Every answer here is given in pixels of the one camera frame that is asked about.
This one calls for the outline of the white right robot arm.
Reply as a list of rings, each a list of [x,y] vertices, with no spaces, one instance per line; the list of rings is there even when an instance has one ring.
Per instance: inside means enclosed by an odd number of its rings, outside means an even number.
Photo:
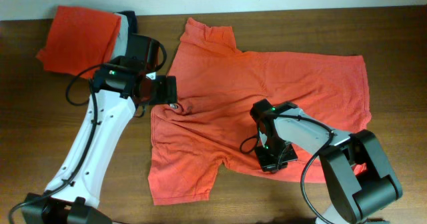
[[[306,115],[291,102],[273,106],[263,99],[250,110],[256,122],[256,154],[262,171],[275,173],[298,156],[297,145],[311,154],[300,178],[302,196],[308,196],[305,179],[319,159],[332,204],[316,223],[368,223],[369,216],[402,197],[399,182],[373,132],[341,131]]]

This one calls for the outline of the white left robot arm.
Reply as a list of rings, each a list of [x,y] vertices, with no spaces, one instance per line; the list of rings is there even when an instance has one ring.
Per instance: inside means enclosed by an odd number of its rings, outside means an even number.
[[[40,195],[28,193],[8,212],[20,211],[26,223],[112,223],[98,210],[101,187],[123,130],[147,107],[177,102],[176,78],[157,75],[165,47],[131,33],[124,55],[94,65],[87,111],[61,168]]]

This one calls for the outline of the orange t-shirt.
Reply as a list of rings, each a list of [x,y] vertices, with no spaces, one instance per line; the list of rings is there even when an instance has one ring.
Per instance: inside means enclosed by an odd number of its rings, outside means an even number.
[[[360,55],[240,51],[231,27],[188,19],[169,74],[177,80],[175,105],[151,110],[151,168],[155,205],[206,201],[221,165],[232,171],[298,182],[310,158],[276,174],[246,154],[256,132],[252,105],[291,101],[337,129],[357,132],[371,119],[366,64]]]

